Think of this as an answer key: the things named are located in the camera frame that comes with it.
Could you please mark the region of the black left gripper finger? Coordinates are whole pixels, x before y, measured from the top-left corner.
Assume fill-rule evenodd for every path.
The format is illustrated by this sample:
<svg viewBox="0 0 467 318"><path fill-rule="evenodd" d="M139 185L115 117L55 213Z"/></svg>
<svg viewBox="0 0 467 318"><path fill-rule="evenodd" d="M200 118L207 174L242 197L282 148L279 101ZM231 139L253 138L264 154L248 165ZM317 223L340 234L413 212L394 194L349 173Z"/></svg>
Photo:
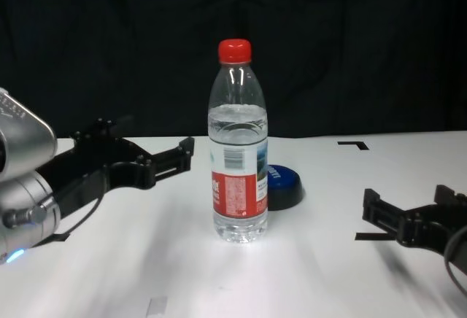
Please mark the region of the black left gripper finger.
<svg viewBox="0 0 467 318"><path fill-rule="evenodd" d="M188 137L170 150L151 155L141 154L136 158L137 179L136 186L148 190L163 179L188 172L194 153L195 140Z"/></svg>
<svg viewBox="0 0 467 318"><path fill-rule="evenodd" d="M115 143L117 138L112 133L115 126L116 122L114 120L97 119L94 123L71 134L74 147Z"/></svg>

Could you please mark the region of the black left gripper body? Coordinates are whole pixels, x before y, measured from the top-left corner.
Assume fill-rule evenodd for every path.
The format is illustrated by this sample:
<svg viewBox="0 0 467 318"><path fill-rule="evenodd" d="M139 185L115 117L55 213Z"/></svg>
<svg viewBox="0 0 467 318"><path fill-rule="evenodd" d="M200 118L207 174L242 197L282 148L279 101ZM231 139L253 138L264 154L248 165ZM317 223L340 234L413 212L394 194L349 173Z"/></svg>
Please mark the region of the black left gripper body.
<svg viewBox="0 0 467 318"><path fill-rule="evenodd" d="M140 155L142 148L126 139L82 137L36 172L50 186L65 218L111 190L111 170L135 163Z"/></svg>

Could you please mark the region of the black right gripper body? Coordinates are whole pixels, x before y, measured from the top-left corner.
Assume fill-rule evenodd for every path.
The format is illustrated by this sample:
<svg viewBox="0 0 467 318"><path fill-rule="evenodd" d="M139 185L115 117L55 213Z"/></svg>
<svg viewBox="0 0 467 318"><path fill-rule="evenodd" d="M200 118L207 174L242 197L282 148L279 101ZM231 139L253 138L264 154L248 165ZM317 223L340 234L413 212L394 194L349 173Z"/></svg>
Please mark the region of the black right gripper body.
<svg viewBox="0 0 467 318"><path fill-rule="evenodd" d="M466 207L422 206L414 211L412 246L444 255L448 242L466 226Z"/></svg>

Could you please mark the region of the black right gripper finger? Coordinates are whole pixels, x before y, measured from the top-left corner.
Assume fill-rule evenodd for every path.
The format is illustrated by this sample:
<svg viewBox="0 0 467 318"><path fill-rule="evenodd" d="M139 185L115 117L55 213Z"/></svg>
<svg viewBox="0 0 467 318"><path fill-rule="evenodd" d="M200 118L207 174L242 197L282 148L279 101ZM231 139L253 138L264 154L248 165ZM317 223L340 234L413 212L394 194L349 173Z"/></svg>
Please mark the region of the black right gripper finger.
<svg viewBox="0 0 467 318"><path fill-rule="evenodd" d="M467 197L466 194L456 193L453 189L445 185L437 185L435 189L434 203L437 206L444 208L458 207L465 209Z"/></svg>
<svg viewBox="0 0 467 318"><path fill-rule="evenodd" d="M383 201L372 189L364 190L362 219L383 230L404 247L417 245L414 231L409 229L414 222L415 213L415 209L403 210Z"/></svg>

